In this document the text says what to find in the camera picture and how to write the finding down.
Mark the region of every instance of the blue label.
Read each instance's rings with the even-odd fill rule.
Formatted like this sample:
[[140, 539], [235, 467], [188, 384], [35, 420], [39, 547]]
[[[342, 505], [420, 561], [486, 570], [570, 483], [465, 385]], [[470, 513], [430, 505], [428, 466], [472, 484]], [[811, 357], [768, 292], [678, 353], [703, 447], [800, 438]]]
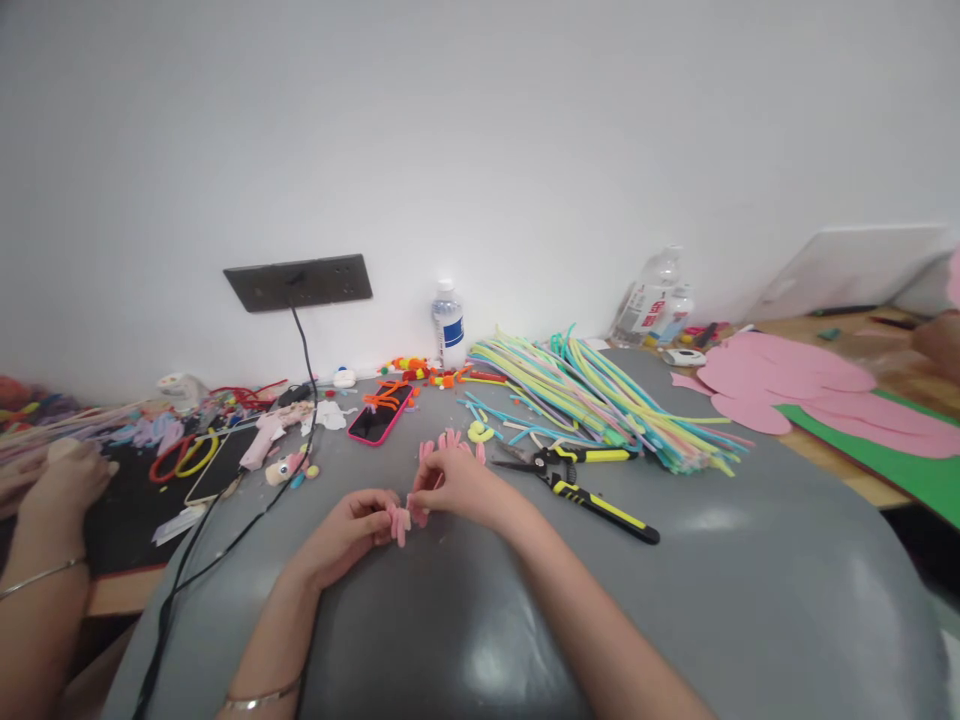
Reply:
[[453, 347], [463, 340], [463, 318], [443, 326], [443, 346]]

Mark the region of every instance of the black cable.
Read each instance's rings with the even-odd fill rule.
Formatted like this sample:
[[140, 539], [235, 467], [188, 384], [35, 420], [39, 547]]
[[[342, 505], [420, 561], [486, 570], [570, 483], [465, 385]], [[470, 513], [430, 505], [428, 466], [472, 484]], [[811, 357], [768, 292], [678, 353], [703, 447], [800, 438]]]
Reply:
[[300, 333], [300, 340], [303, 343], [303, 357], [307, 363], [307, 373], [310, 376], [310, 383], [313, 386], [313, 421], [310, 425], [310, 438], [307, 440], [307, 451], [303, 454], [303, 457], [300, 458], [300, 462], [297, 463], [296, 469], [290, 474], [291, 480], [288, 480], [284, 483], [283, 487], [280, 488], [278, 492], [267, 506], [261, 510], [249, 523], [247, 526], [240, 531], [240, 534], [233, 539], [233, 541], [227, 545], [226, 550], [217, 555], [203, 570], [195, 573], [190, 576], [187, 580], [184, 580], [183, 583], [180, 583], [180, 576], [183, 574], [183, 568], [187, 563], [187, 558], [190, 557], [190, 553], [193, 550], [193, 546], [197, 542], [197, 538], [200, 537], [200, 532], [203, 530], [204, 524], [207, 522], [207, 518], [213, 513], [213, 508], [217, 504], [217, 501], [223, 495], [223, 492], [218, 493], [214, 498], [213, 502], [210, 503], [209, 509], [203, 514], [200, 518], [200, 524], [197, 526], [196, 532], [190, 538], [190, 542], [187, 543], [187, 547], [183, 552], [183, 555], [180, 558], [180, 564], [177, 565], [177, 572], [173, 577], [173, 585], [170, 587], [170, 592], [167, 594], [167, 597], [164, 598], [163, 604], [160, 606], [160, 612], [157, 622], [157, 644], [153, 649], [153, 656], [150, 658], [150, 665], [147, 666], [147, 672], [143, 676], [143, 682], [140, 684], [140, 692], [137, 695], [137, 704], [133, 711], [133, 720], [143, 720], [146, 717], [147, 708], [150, 706], [150, 699], [153, 697], [153, 692], [157, 686], [157, 679], [160, 676], [160, 663], [163, 660], [163, 652], [167, 646], [167, 639], [170, 636], [170, 627], [171, 620], [173, 615], [173, 601], [181, 590], [189, 587], [195, 580], [199, 580], [203, 577], [209, 570], [213, 568], [218, 562], [223, 560], [229, 554], [233, 548], [244, 538], [244, 536], [250, 532], [250, 529], [257, 524], [257, 521], [270, 512], [270, 508], [277, 504], [277, 501], [283, 496], [287, 491], [287, 488], [293, 484], [292, 478], [297, 476], [297, 473], [300, 472], [300, 468], [303, 466], [303, 463], [306, 462], [306, 459], [310, 457], [310, 451], [313, 449], [313, 438], [317, 429], [317, 405], [320, 402], [320, 396], [317, 391], [317, 380], [313, 376], [313, 368], [310, 367], [310, 351], [307, 349], [307, 336], [303, 332], [303, 326], [300, 324], [300, 317], [297, 315], [297, 309], [293, 306], [289, 300], [287, 304], [290, 305], [290, 310], [293, 312], [293, 319], [297, 323], [297, 330]]

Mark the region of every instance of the wooden table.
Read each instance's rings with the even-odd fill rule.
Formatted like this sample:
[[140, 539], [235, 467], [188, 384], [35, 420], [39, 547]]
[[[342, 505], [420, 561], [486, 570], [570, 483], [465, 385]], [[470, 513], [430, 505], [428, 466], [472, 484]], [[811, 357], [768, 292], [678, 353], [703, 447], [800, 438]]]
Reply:
[[[960, 421], [960, 388], [940, 377], [929, 360], [909, 350], [910, 333], [868, 321], [869, 315], [893, 319], [906, 316], [896, 310], [827, 318], [799, 317], [758, 323], [764, 332], [791, 340], [829, 347], [834, 352], [866, 364], [882, 390], [900, 395]], [[817, 333], [840, 328], [840, 338], [820, 340]], [[857, 336], [859, 330], [887, 333], [887, 337]], [[868, 502], [888, 509], [913, 502], [913, 498], [870, 471], [846, 459], [805, 430], [794, 428], [780, 441], [815, 465], [836, 475]], [[162, 568], [126, 573], [93, 582], [88, 616], [139, 613], [160, 584]]]
[[[881, 390], [960, 421], [960, 388], [940, 376], [932, 362], [910, 350], [910, 332], [870, 322], [868, 318], [871, 315], [895, 320], [908, 319], [902, 312], [883, 308], [856, 315], [770, 320], [757, 323], [757, 328], [791, 340], [826, 347], [867, 367], [877, 378]], [[817, 337], [818, 333], [830, 328], [841, 330], [837, 340], [827, 341]], [[858, 331], [881, 332], [886, 337], [857, 335]], [[795, 427], [780, 441], [815, 465], [836, 475], [880, 509], [914, 502], [900, 488], [850, 462], [846, 456], [805, 430]]]

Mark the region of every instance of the wall socket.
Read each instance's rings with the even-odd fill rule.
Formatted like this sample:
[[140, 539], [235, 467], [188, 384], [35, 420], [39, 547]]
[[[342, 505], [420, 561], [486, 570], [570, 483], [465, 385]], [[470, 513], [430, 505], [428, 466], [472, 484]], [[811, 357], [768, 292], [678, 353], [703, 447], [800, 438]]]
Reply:
[[363, 255], [342, 255], [223, 271], [247, 312], [328, 305], [373, 297]]

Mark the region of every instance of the pink phone case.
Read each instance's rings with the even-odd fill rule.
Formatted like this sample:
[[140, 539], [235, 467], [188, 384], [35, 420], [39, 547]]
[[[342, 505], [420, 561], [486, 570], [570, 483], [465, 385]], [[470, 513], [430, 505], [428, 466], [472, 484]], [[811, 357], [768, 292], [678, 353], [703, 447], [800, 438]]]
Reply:
[[369, 440], [358, 438], [356, 435], [354, 435], [351, 432], [351, 430], [353, 430], [353, 426], [356, 425], [358, 422], [360, 422], [360, 418], [363, 417], [363, 413], [366, 412], [366, 409], [364, 409], [363, 412], [357, 415], [356, 419], [350, 424], [350, 428], [347, 430], [347, 437], [353, 438], [357, 442], [362, 442], [364, 445], [370, 445], [371, 447], [379, 447], [380, 445], [383, 445], [383, 443], [387, 441], [387, 438], [390, 437], [390, 433], [393, 431], [393, 426], [397, 424], [397, 420], [400, 419], [400, 416], [403, 415], [404, 411], [406, 410], [407, 398], [409, 397], [410, 397], [410, 394], [407, 393], [407, 397], [403, 399], [403, 404], [400, 406], [400, 409], [397, 411], [397, 414], [393, 416], [393, 420], [391, 420], [390, 424], [387, 425], [387, 429], [383, 431], [383, 437], [377, 440], [377, 442], [373, 443], [373, 442], [370, 442]]

